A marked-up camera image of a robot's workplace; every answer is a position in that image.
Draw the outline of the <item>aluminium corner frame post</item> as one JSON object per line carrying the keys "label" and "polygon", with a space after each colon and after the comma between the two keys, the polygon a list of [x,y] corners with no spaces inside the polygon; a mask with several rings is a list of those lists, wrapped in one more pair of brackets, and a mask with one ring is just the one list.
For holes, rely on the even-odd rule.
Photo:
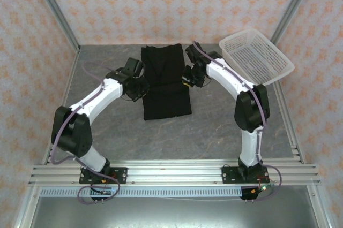
{"label": "aluminium corner frame post", "polygon": [[64,34],[66,35],[68,41],[72,45],[72,47],[79,52],[81,45],[79,44],[78,40],[74,32],[72,31],[65,15],[63,14],[57,0],[45,0],[46,3],[49,5],[52,13],[54,14],[57,22],[59,23],[60,27],[62,28]]}
{"label": "aluminium corner frame post", "polygon": [[277,45],[280,41],[280,38],[282,37],[283,33],[285,32],[287,26],[290,24],[290,21],[292,20],[296,10],[300,6],[302,0],[290,0],[286,11],[284,12],[282,18],[280,19],[270,41]]}

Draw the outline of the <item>small control circuit board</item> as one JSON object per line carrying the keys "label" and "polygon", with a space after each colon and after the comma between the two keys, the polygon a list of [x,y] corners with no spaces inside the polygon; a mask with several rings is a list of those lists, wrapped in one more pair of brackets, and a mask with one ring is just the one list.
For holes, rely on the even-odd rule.
{"label": "small control circuit board", "polygon": [[112,188],[91,188],[93,195],[112,195]]}
{"label": "small control circuit board", "polygon": [[251,194],[259,194],[259,193],[267,190],[270,187],[274,187],[274,184],[266,184],[266,185],[263,185],[261,187],[254,187],[254,188],[250,189],[250,193]]}

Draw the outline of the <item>aluminium lower frame strut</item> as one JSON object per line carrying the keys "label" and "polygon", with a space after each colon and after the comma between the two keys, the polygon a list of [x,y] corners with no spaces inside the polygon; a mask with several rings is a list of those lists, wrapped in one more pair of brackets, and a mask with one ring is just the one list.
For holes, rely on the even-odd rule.
{"label": "aluminium lower frame strut", "polygon": [[30,228],[34,218],[34,214],[38,205],[41,187],[28,187],[25,193],[24,200],[19,209],[18,217],[14,224],[14,228]]}
{"label": "aluminium lower frame strut", "polygon": [[318,228],[333,228],[321,186],[307,185],[307,191]]}

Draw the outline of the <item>aluminium base rail beam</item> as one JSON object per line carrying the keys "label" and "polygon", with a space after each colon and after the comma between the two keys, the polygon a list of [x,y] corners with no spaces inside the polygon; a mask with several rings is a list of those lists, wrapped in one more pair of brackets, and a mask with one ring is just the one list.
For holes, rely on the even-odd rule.
{"label": "aluminium base rail beam", "polygon": [[[270,178],[284,185],[322,184],[319,168],[301,163],[299,158],[270,158],[267,160]],[[127,185],[133,186],[219,186],[222,184],[221,168],[237,166],[235,159],[187,159],[159,161],[112,161],[114,167],[128,168]],[[60,165],[51,163],[33,168],[30,185],[77,186],[79,164],[67,161]]]}

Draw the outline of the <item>black t-shirt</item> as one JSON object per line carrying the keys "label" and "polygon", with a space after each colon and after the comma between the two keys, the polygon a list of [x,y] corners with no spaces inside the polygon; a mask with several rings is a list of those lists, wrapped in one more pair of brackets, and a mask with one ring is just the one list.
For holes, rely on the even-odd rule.
{"label": "black t-shirt", "polygon": [[192,114],[189,87],[182,84],[185,68],[181,44],[141,49],[144,77],[149,84],[143,97],[144,119],[157,120]]}

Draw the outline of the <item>grey metal lower panel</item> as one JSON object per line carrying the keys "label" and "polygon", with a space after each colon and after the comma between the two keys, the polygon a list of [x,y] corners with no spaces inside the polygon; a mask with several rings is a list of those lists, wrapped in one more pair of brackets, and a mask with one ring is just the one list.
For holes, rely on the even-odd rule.
{"label": "grey metal lower panel", "polygon": [[76,199],[42,198],[31,228],[318,228],[307,200],[288,196],[251,203],[118,198],[85,206]]}

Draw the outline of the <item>white perforated plastic basket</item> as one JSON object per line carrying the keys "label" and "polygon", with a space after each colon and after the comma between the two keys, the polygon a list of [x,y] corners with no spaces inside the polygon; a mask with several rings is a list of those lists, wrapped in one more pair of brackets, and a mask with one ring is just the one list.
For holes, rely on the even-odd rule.
{"label": "white perforated plastic basket", "polygon": [[219,42],[225,61],[242,77],[270,85],[294,71],[294,64],[261,32],[246,29]]}

